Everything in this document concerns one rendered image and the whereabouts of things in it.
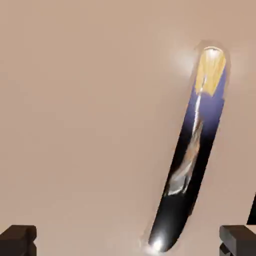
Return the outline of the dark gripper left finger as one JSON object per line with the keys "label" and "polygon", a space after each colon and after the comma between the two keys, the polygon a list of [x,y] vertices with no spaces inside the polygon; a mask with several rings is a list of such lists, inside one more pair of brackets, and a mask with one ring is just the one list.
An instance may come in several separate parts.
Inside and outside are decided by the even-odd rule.
{"label": "dark gripper left finger", "polygon": [[11,225],[0,234],[0,256],[37,256],[34,225]]}

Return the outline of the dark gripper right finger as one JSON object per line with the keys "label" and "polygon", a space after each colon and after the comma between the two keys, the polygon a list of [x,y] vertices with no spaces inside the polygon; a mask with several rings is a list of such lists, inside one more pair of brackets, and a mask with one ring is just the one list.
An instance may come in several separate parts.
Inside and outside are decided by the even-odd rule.
{"label": "dark gripper right finger", "polygon": [[219,256],[256,256],[256,234],[244,225],[222,225],[219,238]]}

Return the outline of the tan cabinet door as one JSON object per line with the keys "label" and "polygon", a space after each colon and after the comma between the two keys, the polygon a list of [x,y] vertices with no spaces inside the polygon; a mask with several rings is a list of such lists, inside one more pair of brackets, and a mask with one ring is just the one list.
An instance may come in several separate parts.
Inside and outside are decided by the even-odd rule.
{"label": "tan cabinet door", "polygon": [[218,256],[256,194],[256,0],[0,0],[0,232],[38,256],[148,256],[204,42],[230,56],[192,215],[162,256]]}

